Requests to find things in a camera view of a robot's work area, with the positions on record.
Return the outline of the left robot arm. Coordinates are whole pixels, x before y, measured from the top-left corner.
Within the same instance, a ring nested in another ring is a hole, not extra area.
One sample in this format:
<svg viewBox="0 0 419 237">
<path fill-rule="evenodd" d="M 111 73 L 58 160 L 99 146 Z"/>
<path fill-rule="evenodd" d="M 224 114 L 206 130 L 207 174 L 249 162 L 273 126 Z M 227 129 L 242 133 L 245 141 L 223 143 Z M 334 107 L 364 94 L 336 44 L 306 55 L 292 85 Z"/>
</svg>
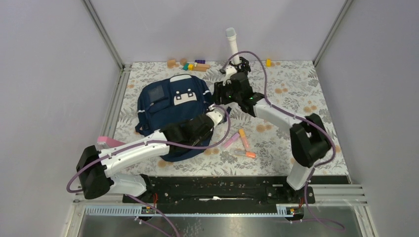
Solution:
<svg viewBox="0 0 419 237">
<path fill-rule="evenodd" d="M 147 203 L 153 198 L 147 175 L 127 175 L 121 171 L 140 161 L 161 157 L 176 162 L 196 156 L 206 150 L 213 129 L 223 121 L 217 111 L 198 115 L 194 119 L 169 124 L 144 138 L 116 147 L 97 150 L 86 147 L 77 163 L 75 177 L 85 199 L 106 194 L 127 194 Z"/>
</svg>

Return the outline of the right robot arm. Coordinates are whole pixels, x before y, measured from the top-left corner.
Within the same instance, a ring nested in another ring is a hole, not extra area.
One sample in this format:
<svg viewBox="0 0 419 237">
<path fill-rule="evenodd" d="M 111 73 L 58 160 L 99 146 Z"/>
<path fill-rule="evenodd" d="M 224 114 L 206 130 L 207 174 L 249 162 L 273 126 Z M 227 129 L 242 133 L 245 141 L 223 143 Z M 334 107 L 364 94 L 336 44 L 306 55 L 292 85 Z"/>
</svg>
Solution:
<svg viewBox="0 0 419 237">
<path fill-rule="evenodd" d="M 287 202 L 298 202 L 303 197 L 301 188 L 309 179 L 315 162 L 332 148 L 322 120 L 317 114 L 301 117 L 268 103 L 265 95 L 253 91 L 243 72 L 222 70 L 221 73 L 223 81 L 214 84 L 213 100 L 217 105 L 237 103 L 244 113 L 288 131 L 295 163 L 287 177 L 289 186 L 284 188 L 283 196 Z"/>
</svg>

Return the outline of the navy blue student backpack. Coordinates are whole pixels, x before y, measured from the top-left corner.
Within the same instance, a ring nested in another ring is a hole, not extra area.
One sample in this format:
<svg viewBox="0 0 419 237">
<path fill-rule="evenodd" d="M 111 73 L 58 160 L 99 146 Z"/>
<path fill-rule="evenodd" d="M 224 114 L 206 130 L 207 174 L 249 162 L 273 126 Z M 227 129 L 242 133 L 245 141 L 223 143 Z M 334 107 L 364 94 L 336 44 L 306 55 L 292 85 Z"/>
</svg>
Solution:
<svg viewBox="0 0 419 237">
<path fill-rule="evenodd" d="M 182 74 L 145 86 L 137 100 L 136 132 L 144 137 L 171 123 L 206 114 L 214 104 L 207 83 Z"/>
</svg>

